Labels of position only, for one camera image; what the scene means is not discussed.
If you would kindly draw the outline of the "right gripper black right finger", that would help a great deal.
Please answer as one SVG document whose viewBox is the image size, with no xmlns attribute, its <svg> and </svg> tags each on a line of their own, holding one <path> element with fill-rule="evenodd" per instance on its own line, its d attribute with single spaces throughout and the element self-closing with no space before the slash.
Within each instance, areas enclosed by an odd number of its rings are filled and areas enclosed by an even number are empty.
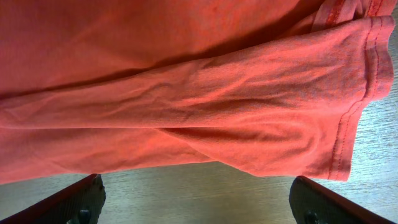
<svg viewBox="0 0 398 224">
<path fill-rule="evenodd" d="M 393 224 L 305 176 L 294 179 L 289 205 L 298 224 Z"/>
</svg>

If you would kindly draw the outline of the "orange red t-shirt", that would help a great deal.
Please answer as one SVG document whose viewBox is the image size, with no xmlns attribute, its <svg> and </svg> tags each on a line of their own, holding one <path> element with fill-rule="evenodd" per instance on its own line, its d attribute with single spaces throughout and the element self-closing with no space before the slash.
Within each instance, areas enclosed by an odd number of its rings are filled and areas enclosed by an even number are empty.
<svg viewBox="0 0 398 224">
<path fill-rule="evenodd" d="M 395 1 L 2 1 L 1 182 L 218 161 L 346 181 Z"/>
</svg>

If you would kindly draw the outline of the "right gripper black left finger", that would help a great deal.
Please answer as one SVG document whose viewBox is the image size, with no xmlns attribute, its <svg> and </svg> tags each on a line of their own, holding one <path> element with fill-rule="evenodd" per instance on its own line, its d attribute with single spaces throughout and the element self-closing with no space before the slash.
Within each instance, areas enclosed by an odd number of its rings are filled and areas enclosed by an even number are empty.
<svg viewBox="0 0 398 224">
<path fill-rule="evenodd" d="M 97 224 L 106 200 L 99 174 L 91 174 L 1 224 Z"/>
</svg>

